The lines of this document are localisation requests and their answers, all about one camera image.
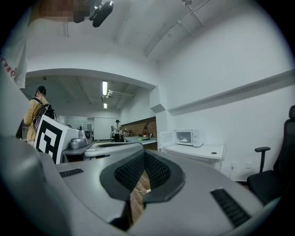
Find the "backpack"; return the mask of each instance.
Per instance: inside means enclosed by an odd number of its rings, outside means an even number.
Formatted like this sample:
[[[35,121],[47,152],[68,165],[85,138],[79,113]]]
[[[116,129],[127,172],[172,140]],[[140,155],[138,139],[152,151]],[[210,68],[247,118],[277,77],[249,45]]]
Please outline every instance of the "backpack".
[[[50,104],[44,105],[43,102],[41,102],[41,100],[39,100],[36,97],[32,98],[31,100],[35,100],[41,105],[41,107],[38,109],[36,116],[33,120],[34,130],[37,132],[39,123],[43,115],[46,115],[50,117],[51,119],[54,119],[54,116],[55,116],[55,120],[56,120],[56,114],[54,113],[54,109],[52,109]]]

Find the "wooden floor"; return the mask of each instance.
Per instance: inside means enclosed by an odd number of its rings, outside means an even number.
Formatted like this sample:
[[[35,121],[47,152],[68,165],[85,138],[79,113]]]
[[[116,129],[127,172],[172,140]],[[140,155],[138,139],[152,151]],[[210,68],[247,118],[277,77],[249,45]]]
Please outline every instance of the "wooden floor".
[[[137,190],[133,190],[130,194],[130,205],[131,205],[131,214],[133,223],[137,221],[137,219],[141,216],[144,211],[143,207],[143,197],[147,193],[148,189],[151,189],[149,184],[149,179],[147,173],[144,171],[142,176],[140,177],[137,186],[135,187]]]

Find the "cable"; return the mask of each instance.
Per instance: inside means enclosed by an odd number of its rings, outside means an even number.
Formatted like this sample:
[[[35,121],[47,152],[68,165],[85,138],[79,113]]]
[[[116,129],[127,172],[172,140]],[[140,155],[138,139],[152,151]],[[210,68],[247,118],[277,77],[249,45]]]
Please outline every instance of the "cable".
[[[227,151],[227,146],[224,144],[224,146],[225,146],[225,153],[224,153],[224,155],[223,155],[223,157],[222,157],[222,160],[224,160],[224,158],[225,158],[225,155],[226,155],[226,151]]]
[[[181,20],[183,20],[184,18],[186,18],[187,16],[189,16],[190,14],[196,12],[197,10],[201,9],[208,1],[210,0],[207,0],[206,2],[204,2],[200,7],[196,8],[196,9],[193,9],[191,10],[188,14],[186,14]]]
[[[233,170],[234,170],[234,168],[231,168],[231,171],[230,171],[230,179],[231,179],[231,173],[232,173]]]
[[[188,32],[191,34],[191,35],[194,35],[191,31],[190,31],[190,29],[181,21],[181,20],[178,20],[177,21],[177,23],[178,24],[180,24],[180,25],[182,25],[182,26],[184,26],[187,30],[188,30]]]
[[[208,1],[210,0],[207,0],[206,2],[204,2],[200,7],[196,8],[196,9],[193,9],[191,10],[188,14],[186,14],[182,19],[180,19],[180,21],[182,21],[184,18],[186,18],[188,15],[190,15],[191,13],[193,12],[196,12],[197,10],[201,9]],[[157,46],[157,44],[162,40],[162,38],[172,29],[174,28],[175,26],[179,25],[179,23],[173,25],[173,26],[170,26],[168,29],[165,30],[165,32],[157,39],[157,41],[152,45],[152,47],[149,49],[148,53],[146,54],[146,56],[149,56],[149,54],[151,53],[151,51],[155,48],[155,46]]]
[[[140,193],[143,193],[144,195],[145,195],[145,193],[144,192],[141,192],[141,191],[139,191],[139,190],[136,190],[136,189],[134,189],[135,191],[137,191],[137,192],[140,192]]]

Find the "black cap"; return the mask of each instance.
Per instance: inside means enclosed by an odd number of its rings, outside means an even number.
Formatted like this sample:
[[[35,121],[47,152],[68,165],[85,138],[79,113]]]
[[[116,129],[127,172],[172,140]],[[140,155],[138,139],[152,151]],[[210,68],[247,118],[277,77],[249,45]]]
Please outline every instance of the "black cap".
[[[37,88],[36,94],[38,91],[40,91],[40,93],[42,93],[44,96],[46,96],[46,88],[43,85],[41,85]]]

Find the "ceiling light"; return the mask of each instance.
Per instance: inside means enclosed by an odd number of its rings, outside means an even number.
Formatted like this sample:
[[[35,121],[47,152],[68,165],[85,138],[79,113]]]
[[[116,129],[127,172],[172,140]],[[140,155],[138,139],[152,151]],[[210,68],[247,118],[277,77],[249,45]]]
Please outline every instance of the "ceiling light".
[[[107,95],[107,81],[102,82],[102,94]]]

